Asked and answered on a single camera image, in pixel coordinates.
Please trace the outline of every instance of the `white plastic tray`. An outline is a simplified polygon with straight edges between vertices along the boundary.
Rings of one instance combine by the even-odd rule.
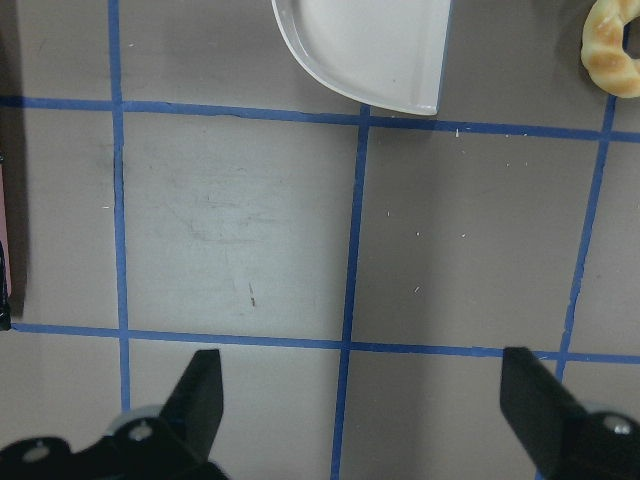
[[[320,83],[354,100],[434,115],[451,0],[272,0],[280,32]]]

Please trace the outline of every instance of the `bread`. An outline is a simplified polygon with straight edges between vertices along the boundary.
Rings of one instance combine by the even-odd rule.
[[[582,32],[582,64],[604,91],[640,96],[640,61],[622,48],[624,26],[640,16],[640,0],[597,0]]]

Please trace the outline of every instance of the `screw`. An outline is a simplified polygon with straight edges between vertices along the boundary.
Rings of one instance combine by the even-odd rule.
[[[631,424],[618,415],[607,415],[603,420],[604,426],[616,435],[629,435],[632,432]]]
[[[47,458],[49,456],[49,453],[51,453],[49,447],[43,444],[42,440],[38,440],[38,443],[36,443],[35,447],[30,448],[25,452],[25,454],[22,456],[22,461],[24,463],[39,462],[40,460],[44,460],[45,458]]]
[[[140,422],[140,425],[136,425],[129,430],[129,438],[134,442],[142,442],[153,434],[153,428],[147,425],[144,420]]]

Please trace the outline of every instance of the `metal bolt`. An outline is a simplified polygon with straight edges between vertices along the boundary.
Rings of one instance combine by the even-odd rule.
[[[24,455],[22,456],[22,461],[24,463],[39,462],[40,460],[44,460],[45,458],[47,458],[49,456],[49,453],[51,453],[49,447],[44,445],[42,441],[38,441],[35,447],[30,448],[24,453]]]
[[[603,420],[604,426],[616,435],[629,435],[633,428],[631,424],[624,418],[617,415],[607,415]]]
[[[147,422],[144,420],[140,422],[140,425],[136,425],[131,430],[129,430],[129,438],[134,442],[141,442],[146,440],[153,434],[153,428],[147,425]]]

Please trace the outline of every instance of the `pink object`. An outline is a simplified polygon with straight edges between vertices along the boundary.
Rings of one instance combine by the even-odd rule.
[[[5,276],[7,290],[11,295],[11,270],[9,269],[9,243],[7,240],[7,217],[4,209],[4,182],[2,181],[2,166],[0,166],[0,241],[4,249]]]

